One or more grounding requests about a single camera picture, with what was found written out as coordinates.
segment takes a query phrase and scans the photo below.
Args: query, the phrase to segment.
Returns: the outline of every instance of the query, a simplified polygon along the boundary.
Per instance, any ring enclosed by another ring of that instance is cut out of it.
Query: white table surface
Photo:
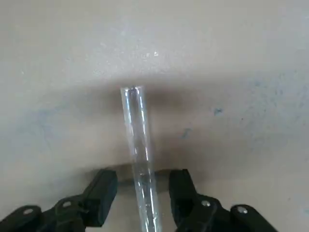
[[[129,167],[119,88],[145,85],[156,169],[307,231],[308,49],[307,0],[2,0],[0,218]],[[87,231],[138,231],[134,189],[119,192]]]

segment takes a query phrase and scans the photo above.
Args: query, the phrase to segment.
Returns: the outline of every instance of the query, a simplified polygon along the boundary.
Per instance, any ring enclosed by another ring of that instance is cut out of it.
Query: screw
[[[238,212],[240,212],[241,214],[247,214],[248,210],[245,207],[242,206],[238,206],[237,207]]]
[[[204,200],[202,201],[202,205],[209,207],[211,204],[209,203],[209,201]]]
[[[69,207],[69,206],[71,206],[71,205],[72,205],[71,202],[64,202],[63,205],[62,205],[62,207],[63,207],[63,208],[66,208],[66,207]]]
[[[31,214],[33,212],[33,209],[25,209],[23,214],[27,215],[27,214]]]

